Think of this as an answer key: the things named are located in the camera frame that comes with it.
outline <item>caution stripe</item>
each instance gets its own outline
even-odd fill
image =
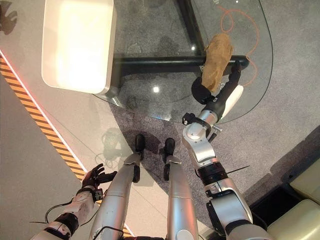
[[[1,50],[0,73],[4,77],[5,81],[9,84],[15,95],[18,97],[24,108],[28,111],[31,118],[33,118],[46,138],[50,141],[51,145],[60,154],[65,164],[70,168],[77,179],[82,180],[82,178],[86,174],[85,169],[78,163],[73,153],[70,152],[69,148],[64,143],[62,137],[56,132],[55,129],[53,129],[52,125],[48,122],[49,120],[47,120],[47,118],[44,116],[37,103],[29,94],[26,87],[20,82],[18,76],[16,76],[14,71],[11,69]],[[123,227],[123,236],[134,237],[126,224],[124,224]]]

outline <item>beige chair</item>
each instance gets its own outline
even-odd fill
[[[305,199],[268,227],[274,240],[320,240],[320,205]]]
[[[320,159],[293,180],[290,185],[297,193],[320,205]]]
[[[275,240],[320,240],[320,159],[290,183],[299,202],[268,227]]]

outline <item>cable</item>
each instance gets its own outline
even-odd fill
[[[200,234],[198,234],[200,238],[202,238],[202,240],[205,240]]]
[[[117,228],[114,228],[114,227],[111,227],[111,226],[104,226],[100,229],[100,231],[98,231],[98,233],[94,236],[94,238],[92,240],[96,240],[97,237],[99,236],[99,234],[103,231],[103,229],[112,229],[112,230],[115,230],[115,231],[118,231],[118,232],[121,232],[121,236],[120,238],[122,238],[124,236],[124,231],[122,231],[121,229],[117,229]]]
[[[29,223],[31,223],[31,224],[48,224],[44,221],[29,221]]]
[[[45,213],[45,215],[44,215],[44,220],[46,221],[46,223],[47,223],[47,224],[49,223],[49,221],[48,221],[48,214],[49,214],[53,209],[56,209],[56,208],[58,208],[58,207],[62,207],[62,206],[68,205],[68,204],[72,203],[72,200],[73,200],[73,199],[74,199],[74,198],[71,198],[71,200],[68,201],[68,202],[66,202],[66,203],[62,203],[62,204],[58,204],[58,205],[55,205],[55,206],[50,207],[50,208],[48,209],[48,211],[46,211],[46,213]]]
[[[80,227],[82,227],[83,225],[86,225],[87,223],[89,223],[89,222],[94,218],[94,216],[97,214],[98,210],[95,211],[95,213],[93,214],[93,216],[92,216],[88,221],[86,221],[84,224],[81,224]]]
[[[104,191],[103,197],[106,196],[107,191],[108,191],[108,189],[106,189],[106,190]],[[94,218],[94,216],[97,214],[98,210],[99,210],[99,208],[95,211],[95,213],[93,214],[93,216],[92,216],[88,221],[86,221],[84,224],[81,224],[80,227],[82,227],[83,225],[89,223],[89,222]]]
[[[244,167],[240,167],[240,168],[238,168],[238,169],[236,169],[236,170],[229,171],[229,172],[227,172],[226,174],[230,174],[230,173],[233,173],[233,172],[239,171],[239,170],[241,170],[241,169],[245,169],[245,168],[247,168],[247,167],[250,167],[250,165],[248,165],[248,166],[244,166]]]

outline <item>glass table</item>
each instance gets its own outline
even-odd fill
[[[227,33],[232,58],[217,92],[228,81],[236,59],[242,64],[243,94],[219,123],[251,111],[264,96],[273,64],[272,42],[258,0],[115,0],[117,11],[111,88],[100,99],[150,117],[181,122],[204,105],[191,86],[202,74],[205,48]]]

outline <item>black table frame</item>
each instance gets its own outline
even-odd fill
[[[181,17],[186,27],[190,45],[194,46],[194,56],[168,56],[168,57],[114,57],[112,63],[110,91],[111,95],[117,95],[122,85],[121,78],[131,74],[147,73],[182,73],[202,72],[206,62],[205,45],[191,0],[176,0]],[[239,61],[241,68],[249,65],[249,60],[244,55],[233,55],[224,70],[223,75],[231,73],[231,67],[235,61]]]

